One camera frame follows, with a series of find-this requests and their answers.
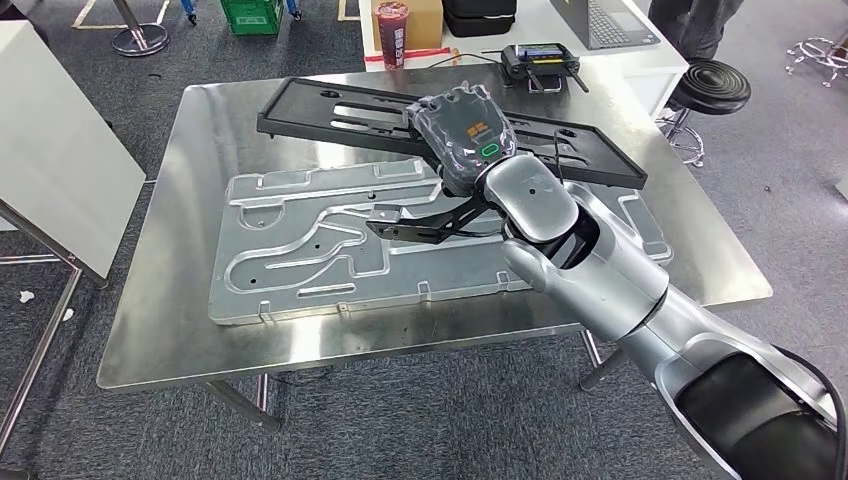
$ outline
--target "transparent plastic cover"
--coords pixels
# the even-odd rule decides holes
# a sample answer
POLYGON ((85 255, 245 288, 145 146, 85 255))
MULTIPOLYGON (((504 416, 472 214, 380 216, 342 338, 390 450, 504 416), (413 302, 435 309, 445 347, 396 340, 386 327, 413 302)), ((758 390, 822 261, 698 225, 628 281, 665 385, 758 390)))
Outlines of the transparent plastic cover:
POLYGON ((450 193, 470 197, 492 162, 515 155, 515 132, 483 85, 468 82, 407 107, 412 125, 441 162, 450 193))

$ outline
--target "stainless steel table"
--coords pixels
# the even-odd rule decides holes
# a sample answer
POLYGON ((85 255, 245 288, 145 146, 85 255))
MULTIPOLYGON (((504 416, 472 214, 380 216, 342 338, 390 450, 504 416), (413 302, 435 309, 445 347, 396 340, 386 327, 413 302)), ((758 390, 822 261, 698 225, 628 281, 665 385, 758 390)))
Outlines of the stainless steel table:
MULTIPOLYGON (((484 83, 505 109, 600 127, 650 175, 643 196, 675 250, 673 283, 708 306, 769 297, 771 287, 622 78, 603 59, 584 61, 589 94, 538 95, 503 88, 495 66, 317 79, 426 95, 463 80, 484 83)), ((189 87, 97 376, 102 388, 135 391, 188 383, 268 428, 278 424, 223 380, 375 355, 580 331, 535 292, 277 323, 220 327, 207 301, 224 207, 234 175, 397 160, 395 154, 256 133, 256 113, 279 80, 189 87)))

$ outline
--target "laptop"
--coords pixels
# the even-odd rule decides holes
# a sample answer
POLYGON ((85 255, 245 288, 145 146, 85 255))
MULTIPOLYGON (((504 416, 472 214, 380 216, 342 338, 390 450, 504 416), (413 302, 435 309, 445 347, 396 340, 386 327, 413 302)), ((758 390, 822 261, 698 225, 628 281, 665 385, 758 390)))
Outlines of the laptop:
POLYGON ((660 43, 621 0, 550 0, 589 50, 660 43))

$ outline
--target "aluminum plate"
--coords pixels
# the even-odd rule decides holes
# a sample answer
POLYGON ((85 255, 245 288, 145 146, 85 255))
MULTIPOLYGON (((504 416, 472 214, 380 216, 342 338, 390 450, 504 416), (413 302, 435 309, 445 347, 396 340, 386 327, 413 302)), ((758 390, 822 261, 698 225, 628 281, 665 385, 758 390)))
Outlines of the aluminum plate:
MULTIPOLYGON (((572 194, 584 202, 603 197, 610 215, 650 234, 643 247, 655 260, 670 252, 635 190, 583 184, 572 194)), ((500 233, 428 245, 382 240, 365 226, 376 203, 403 205, 404 216, 418 217, 465 201, 445 197, 420 159, 239 175, 226 199, 209 293, 209 317, 221 325, 528 288, 507 268, 500 233)), ((465 230, 500 226, 489 211, 465 230)), ((642 241, 635 232, 634 240, 642 241)))

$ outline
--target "red drink cup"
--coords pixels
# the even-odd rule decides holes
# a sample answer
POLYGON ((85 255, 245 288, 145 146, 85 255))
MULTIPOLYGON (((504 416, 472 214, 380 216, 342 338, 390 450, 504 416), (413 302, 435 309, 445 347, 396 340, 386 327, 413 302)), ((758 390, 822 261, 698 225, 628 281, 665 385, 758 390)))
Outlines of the red drink cup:
POLYGON ((409 8, 403 2, 383 2, 377 5, 376 13, 386 70, 403 68, 409 8))

